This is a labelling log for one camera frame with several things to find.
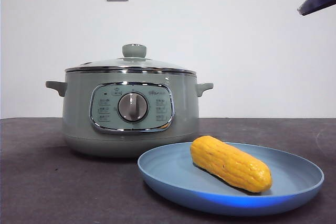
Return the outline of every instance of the dark table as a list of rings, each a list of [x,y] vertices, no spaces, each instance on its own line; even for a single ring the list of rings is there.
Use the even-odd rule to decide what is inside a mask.
[[[136,159],[71,151],[59,118],[1,120],[1,221],[20,223],[336,223],[336,119],[200,119],[200,133],[291,152],[325,174],[306,205],[266,217],[206,214],[174,204],[142,180]]]

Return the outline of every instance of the yellow corn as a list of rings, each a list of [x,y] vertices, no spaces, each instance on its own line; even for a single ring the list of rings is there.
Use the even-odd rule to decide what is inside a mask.
[[[272,186],[268,166],[255,157],[212,136],[201,136],[190,146],[193,162],[232,186],[253,193]]]

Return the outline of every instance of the glass lid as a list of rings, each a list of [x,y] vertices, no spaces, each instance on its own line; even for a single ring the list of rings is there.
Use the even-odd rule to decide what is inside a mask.
[[[77,71],[100,71],[100,70],[134,70],[134,71],[156,71],[156,72],[178,72],[195,75],[196,72],[183,67],[145,58],[146,46],[139,44],[128,44],[122,47],[123,58],[87,62],[79,66],[68,68],[65,72]]]

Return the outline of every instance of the pot handle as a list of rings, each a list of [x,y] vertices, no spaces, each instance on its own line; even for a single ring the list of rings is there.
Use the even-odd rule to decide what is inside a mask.
[[[213,88],[214,88],[214,84],[210,82],[196,84],[197,97],[201,97],[205,90],[213,89]]]
[[[65,91],[67,90],[67,83],[66,82],[59,82],[59,81],[46,81],[46,87],[50,89],[55,89],[58,91],[60,97],[65,96]]]

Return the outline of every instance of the silver knob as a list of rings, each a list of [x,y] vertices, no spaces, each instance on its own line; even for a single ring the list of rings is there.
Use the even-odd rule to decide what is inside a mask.
[[[118,105],[119,114],[127,121],[137,121],[142,119],[147,112],[146,99],[137,93],[124,95]]]

